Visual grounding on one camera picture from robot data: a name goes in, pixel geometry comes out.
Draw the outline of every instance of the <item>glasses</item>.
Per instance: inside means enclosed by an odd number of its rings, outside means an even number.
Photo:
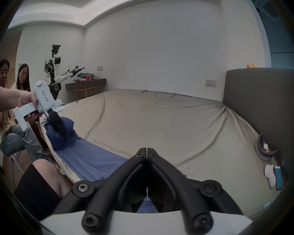
[[[22,74],[22,76],[25,76],[25,77],[28,76],[28,73],[25,73],[25,72],[20,72],[20,74]]]

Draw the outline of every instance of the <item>black shorts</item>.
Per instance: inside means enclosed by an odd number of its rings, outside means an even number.
[[[50,216],[60,202],[59,196],[33,164],[25,171],[14,195],[37,220]]]

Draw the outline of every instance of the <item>jeans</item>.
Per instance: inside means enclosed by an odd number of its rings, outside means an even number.
[[[12,125],[10,131],[4,134],[0,147],[3,154],[7,156],[26,149],[32,162],[37,159],[46,159],[52,163],[30,126],[26,131],[22,131],[19,125]]]

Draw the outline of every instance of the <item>hand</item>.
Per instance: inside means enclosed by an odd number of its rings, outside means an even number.
[[[34,123],[37,121],[37,118],[39,117],[39,112],[33,112],[31,114],[28,114],[25,118],[25,120],[29,123]]]
[[[21,91],[18,90],[18,99],[17,99],[17,106],[21,107],[24,104],[27,104],[29,102],[32,102],[34,104],[34,107],[37,109],[38,108],[38,104],[37,104],[37,98],[35,97],[34,94],[32,94],[31,92],[27,92],[27,91]]]

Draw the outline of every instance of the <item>long black hair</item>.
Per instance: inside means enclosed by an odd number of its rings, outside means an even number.
[[[4,58],[0,60],[0,69],[1,69],[1,67],[2,67],[4,64],[7,64],[7,65],[8,65],[8,71],[9,71],[10,63],[9,63],[8,60],[6,60],[6,59],[4,59]]]
[[[20,71],[21,69],[23,69],[24,67],[27,67],[27,78],[25,79],[24,83],[23,83],[23,89],[25,91],[28,91],[30,92],[30,86],[29,86],[29,68],[28,68],[28,65],[27,64],[22,64],[18,70],[18,73],[17,73],[17,80],[16,80],[16,87],[20,90],[21,87],[20,87],[20,79],[19,79],[19,74],[20,74]]]

